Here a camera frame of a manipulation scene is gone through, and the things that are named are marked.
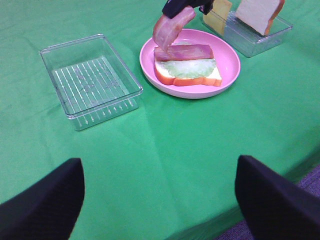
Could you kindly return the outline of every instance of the purple carpet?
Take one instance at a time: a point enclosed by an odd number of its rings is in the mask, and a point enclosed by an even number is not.
[[[320,197],[320,165],[309,172],[297,185],[305,191]],[[243,220],[214,240],[254,240],[254,238],[246,221]]]

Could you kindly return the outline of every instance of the bacon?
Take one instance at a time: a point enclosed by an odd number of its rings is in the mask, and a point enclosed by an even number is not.
[[[210,45],[205,44],[171,45],[167,52],[156,46],[153,55],[155,60],[162,62],[214,58]]]
[[[167,52],[168,47],[176,40],[182,28],[196,16],[193,7],[186,6],[174,18],[162,15],[153,28],[154,42]]]

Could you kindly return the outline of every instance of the table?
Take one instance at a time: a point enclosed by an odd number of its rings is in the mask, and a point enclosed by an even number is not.
[[[139,63],[165,1],[0,3],[0,203],[71,157],[86,193],[71,240],[211,239],[241,219],[237,158],[297,181],[320,163],[320,2],[287,1],[280,46],[246,58],[225,92],[167,95]],[[202,15],[186,28],[210,32]],[[64,115],[39,50],[104,34],[142,84],[140,107],[83,131]]]

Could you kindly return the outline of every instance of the bread crust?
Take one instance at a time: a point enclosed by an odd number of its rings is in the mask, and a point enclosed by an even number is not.
[[[271,29],[272,24],[274,23],[274,19],[280,13],[280,11],[283,8],[284,4],[285,4],[285,0],[280,0],[279,1],[278,7],[276,8],[276,10],[274,11],[274,13],[272,14],[271,18],[268,21],[268,25],[267,25],[267,27],[266,27],[266,29],[264,31],[264,35],[265,36],[270,33],[270,29]]]
[[[167,77],[163,76],[154,64],[154,73],[156,78],[164,85],[175,86],[192,86],[192,85],[207,85],[220,87],[222,80],[216,78],[197,77],[197,78],[179,78],[179,77]]]

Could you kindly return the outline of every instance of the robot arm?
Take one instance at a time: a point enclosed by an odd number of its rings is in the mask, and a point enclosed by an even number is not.
[[[213,2],[214,0],[167,0],[162,13],[172,19],[186,6],[191,6],[193,8],[200,7],[199,10],[207,15],[212,9]]]

